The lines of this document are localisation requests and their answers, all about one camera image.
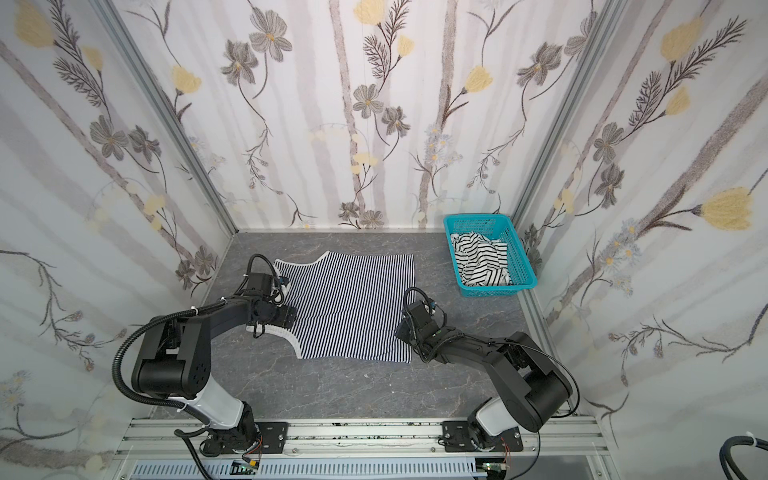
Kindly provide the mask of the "blue white striped tank top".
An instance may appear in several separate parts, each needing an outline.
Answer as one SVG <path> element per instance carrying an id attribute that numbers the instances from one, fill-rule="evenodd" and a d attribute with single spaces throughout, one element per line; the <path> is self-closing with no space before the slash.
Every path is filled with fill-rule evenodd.
<path id="1" fill-rule="evenodd" d="M 289 328 L 257 324 L 260 336 L 281 337 L 299 359 L 349 358 L 409 363 L 410 347 L 396 337 L 403 295 L 415 284 L 411 254 L 352 255 L 327 251 L 311 263 L 276 260 L 289 280 Z"/>

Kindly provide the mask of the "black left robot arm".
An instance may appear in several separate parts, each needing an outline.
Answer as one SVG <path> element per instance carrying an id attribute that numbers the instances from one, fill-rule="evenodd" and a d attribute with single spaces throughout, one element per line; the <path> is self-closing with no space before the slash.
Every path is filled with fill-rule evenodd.
<path id="1" fill-rule="evenodd" d="M 290 281 L 273 263 L 267 267 L 258 272 L 248 266 L 235 291 L 212 304 L 152 318 L 124 340 L 112 362 L 112 380 L 123 396 L 200 422 L 194 431 L 174 433 L 194 460 L 284 450 L 287 423 L 256 421 L 252 407 L 212 375 L 214 338 L 237 327 L 260 337 L 270 326 L 295 323 L 297 311 L 286 303 Z"/>

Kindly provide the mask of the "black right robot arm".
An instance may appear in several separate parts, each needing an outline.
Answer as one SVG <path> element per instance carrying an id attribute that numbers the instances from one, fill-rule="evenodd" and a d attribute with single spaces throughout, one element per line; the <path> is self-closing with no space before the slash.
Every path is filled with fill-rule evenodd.
<path id="1" fill-rule="evenodd" d="M 424 363 L 459 364 L 486 373 L 496 392 L 469 415 L 465 427 L 443 434 L 447 449 L 492 451 L 506 443 L 506 434 L 537 433 L 572 395 L 580 394 L 567 368 L 527 334 L 472 335 L 450 325 L 446 314 L 437 320 L 441 311 L 422 289 L 407 288 L 396 337 Z"/>

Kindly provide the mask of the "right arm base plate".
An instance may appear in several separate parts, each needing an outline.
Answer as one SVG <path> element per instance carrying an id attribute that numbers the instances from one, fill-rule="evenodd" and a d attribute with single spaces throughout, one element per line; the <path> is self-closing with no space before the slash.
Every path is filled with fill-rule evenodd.
<path id="1" fill-rule="evenodd" d="M 470 452 L 522 452 L 524 446 L 518 427 L 492 436 L 478 423 L 467 420 L 446 420 L 441 423 L 442 435 L 437 442 L 448 453 Z"/>

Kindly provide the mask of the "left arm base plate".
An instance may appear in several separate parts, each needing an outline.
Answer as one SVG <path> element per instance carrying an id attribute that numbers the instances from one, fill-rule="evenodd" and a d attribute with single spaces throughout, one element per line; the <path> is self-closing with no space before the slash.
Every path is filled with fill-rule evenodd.
<path id="1" fill-rule="evenodd" d="M 201 443 L 199 451 L 206 457 L 281 454 L 287 429 L 287 422 L 260 422 L 229 430 L 212 430 Z"/>

